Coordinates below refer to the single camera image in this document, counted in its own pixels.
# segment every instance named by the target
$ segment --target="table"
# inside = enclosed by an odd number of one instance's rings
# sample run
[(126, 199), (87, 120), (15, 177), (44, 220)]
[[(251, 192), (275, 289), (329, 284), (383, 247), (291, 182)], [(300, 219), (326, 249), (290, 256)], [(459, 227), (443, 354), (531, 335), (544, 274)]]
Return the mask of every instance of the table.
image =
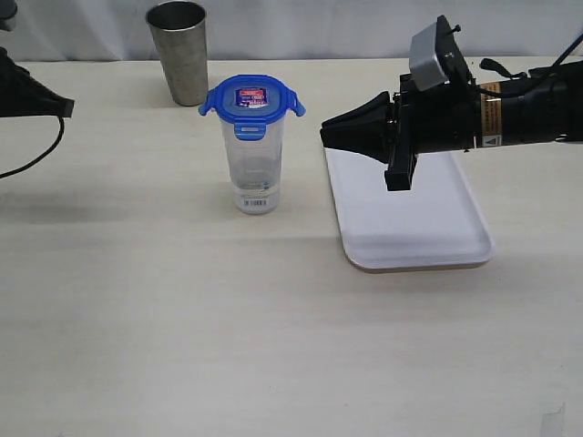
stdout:
[[(534, 437), (563, 402), (583, 432), (581, 145), (460, 153), (493, 260), (371, 275), (343, 255), (318, 128), (406, 60), (210, 63), (212, 86), (270, 74), (308, 108), (264, 217), (235, 209), (219, 122), (158, 63), (26, 67), (77, 105), (0, 185), (1, 435)], [(9, 169), (56, 121), (0, 129)]]

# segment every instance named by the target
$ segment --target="blue lid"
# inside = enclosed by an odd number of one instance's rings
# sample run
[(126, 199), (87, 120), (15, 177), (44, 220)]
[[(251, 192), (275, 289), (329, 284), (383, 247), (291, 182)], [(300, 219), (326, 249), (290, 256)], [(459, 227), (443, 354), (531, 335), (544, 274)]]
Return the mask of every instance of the blue lid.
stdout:
[(199, 113), (206, 116), (213, 108), (221, 119), (235, 125), (238, 139), (248, 141), (262, 139), (267, 125), (285, 116), (288, 109), (298, 117), (306, 112), (294, 91), (265, 75), (237, 75), (224, 80), (211, 89)]

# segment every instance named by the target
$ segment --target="barcode label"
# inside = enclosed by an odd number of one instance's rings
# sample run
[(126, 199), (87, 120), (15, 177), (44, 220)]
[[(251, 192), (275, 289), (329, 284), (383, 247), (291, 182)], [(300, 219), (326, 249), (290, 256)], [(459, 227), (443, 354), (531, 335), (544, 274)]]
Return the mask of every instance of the barcode label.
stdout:
[(266, 198), (252, 198), (252, 199), (245, 199), (243, 204), (246, 207), (267, 207), (267, 199)]

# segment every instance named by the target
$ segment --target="black cable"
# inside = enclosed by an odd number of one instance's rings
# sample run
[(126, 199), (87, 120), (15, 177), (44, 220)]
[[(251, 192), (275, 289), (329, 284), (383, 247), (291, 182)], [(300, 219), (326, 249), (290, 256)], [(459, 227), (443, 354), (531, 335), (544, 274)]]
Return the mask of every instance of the black cable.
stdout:
[(63, 134), (65, 134), (65, 120), (62, 117), (57, 118), (59, 124), (58, 135), (56, 136), (55, 142), (51, 145), (51, 147), (49, 147), (47, 150), (45, 150), (43, 153), (41, 153), (38, 157), (36, 157), (32, 161), (30, 161), (28, 164), (25, 164), (22, 167), (16, 168), (14, 170), (6, 171), (5, 173), (0, 173), (0, 179), (8, 178), (10, 176), (14, 176), (17, 175), (18, 173), (22, 173), (23, 171), (28, 170), (32, 166), (35, 166), (40, 161), (45, 159), (53, 150), (55, 150), (56, 146), (58, 146), (58, 143), (60, 143), (61, 139), (63, 139)]
[(497, 93), (496, 91), (489, 91), (487, 89), (483, 89), (478, 85), (472, 85), (471, 87), (474, 90), (478, 91), (480, 94), (485, 94), (486, 96), (491, 97), (498, 98), (522, 97), (523, 95), (529, 93), (533, 89), (541, 86), (553, 73), (555, 73), (558, 70), (563, 61), (567, 59), (567, 56), (569, 56), (573, 52), (573, 50), (575, 50), (581, 43), (583, 43), (583, 34), (579, 35), (579, 37), (575, 41), (573, 41), (573, 43), (569, 47), (567, 47), (567, 50), (565, 50), (563, 54), (557, 58), (555, 63), (549, 68), (547, 68), (547, 71), (545, 72), (544, 75), (542, 75), (537, 80), (532, 82), (529, 86), (526, 86), (524, 89), (515, 91), (513, 93)]

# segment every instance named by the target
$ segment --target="lid label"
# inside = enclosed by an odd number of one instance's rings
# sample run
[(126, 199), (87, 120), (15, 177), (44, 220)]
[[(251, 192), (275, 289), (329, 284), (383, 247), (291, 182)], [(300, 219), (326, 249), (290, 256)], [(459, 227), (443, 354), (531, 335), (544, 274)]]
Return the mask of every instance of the lid label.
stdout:
[(267, 89), (256, 86), (239, 88), (235, 90), (235, 105), (249, 109), (266, 107), (268, 105)]

